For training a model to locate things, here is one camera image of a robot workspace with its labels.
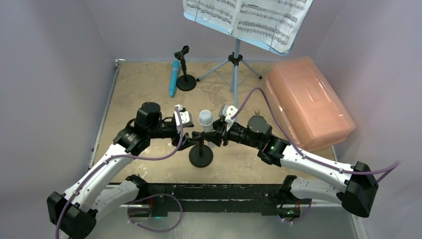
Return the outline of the white toy microphone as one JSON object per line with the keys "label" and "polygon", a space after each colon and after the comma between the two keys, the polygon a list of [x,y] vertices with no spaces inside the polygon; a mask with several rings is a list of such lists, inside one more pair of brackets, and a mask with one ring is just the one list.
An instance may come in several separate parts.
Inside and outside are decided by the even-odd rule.
{"label": "white toy microphone", "polygon": [[199,113],[199,123],[203,127],[204,132],[213,132],[214,117],[211,111],[202,110]]}

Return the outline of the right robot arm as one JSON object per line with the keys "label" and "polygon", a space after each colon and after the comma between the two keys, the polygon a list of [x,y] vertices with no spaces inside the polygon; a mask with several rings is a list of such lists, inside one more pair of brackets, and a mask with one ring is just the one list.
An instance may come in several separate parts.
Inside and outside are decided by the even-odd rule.
{"label": "right robot arm", "polygon": [[226,146],[230,141],[258,150],[257,156],[266,164],[304,172],[315,180],[289,176],[280,188],[280,198],[287,203],[295,199],[318,199],[340,204],[348,212],[367,218],[379,184],[370,167],[363,162],[354,165],[339,163],[296,149],[292,143],[272,133],[262,116],[252,116],[247,126],[234,123],[227,129],[223,118],[211,124],[210,132],[193,132],[195,139]]}

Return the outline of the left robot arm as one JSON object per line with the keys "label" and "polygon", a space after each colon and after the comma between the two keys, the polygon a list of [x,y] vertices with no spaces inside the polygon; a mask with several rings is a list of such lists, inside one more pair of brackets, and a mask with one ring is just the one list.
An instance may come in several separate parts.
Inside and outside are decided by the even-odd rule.
{"label": "left robot arm", "polygon": [[51,223],[56,226],[55,238],[61,234],[71,239],[84,239],[94,229],[97,221],[126,203],[141,204],[155,197],[166,197],[163,191],[152,191],[150,185],[137,175],[131,175],[116,188],[104,192],[109,182],[127,165],[141,157],[152,139],[170,138],[175,149],[164,160],[182,147],[184,128],[192,127],[190,112],[182,105],[174,107],[171,117],[163,118],[160,105],[145,102],[124,129],[114,138],[103,157],[73,186],[47,198]]}

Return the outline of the black mic stand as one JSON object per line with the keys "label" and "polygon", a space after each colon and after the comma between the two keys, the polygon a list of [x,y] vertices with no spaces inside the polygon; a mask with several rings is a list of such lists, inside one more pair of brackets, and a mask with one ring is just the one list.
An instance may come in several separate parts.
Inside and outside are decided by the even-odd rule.
{"label": "black mic stand", "polygon": [[197,85],[195,77],[187,74],[185,55],[188,54],[188,52],[189,52],[189,46],[185,45],[183,46],[181,51],[174,53],[175,58],[179,60],[180,62],[181,70],[183,72],[183,74],[180,77],[178,77],[176,81],[176,87],[179,90],[184,91],[184,92],[193,90]]}
{"label": "black mic stand", "polygon": [[189,152],[190,163],[197,168],[209,166],[213,160],[213,152],[203,140],[193,146]]}

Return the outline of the blue toy microphone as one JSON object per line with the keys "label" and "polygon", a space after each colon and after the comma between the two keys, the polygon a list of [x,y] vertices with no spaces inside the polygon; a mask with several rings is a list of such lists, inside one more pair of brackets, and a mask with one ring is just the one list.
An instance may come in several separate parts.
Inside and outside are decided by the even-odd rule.
{"label": "blue toy microphone", "polygon": [[169,96],[171,98],[174,97],[176,92],[176,82],[179,76],[180,71],[180,62],[178,60],[173,61],[172,68],[171,68],[171,77],[170,77],[170,84],[169,84]]}

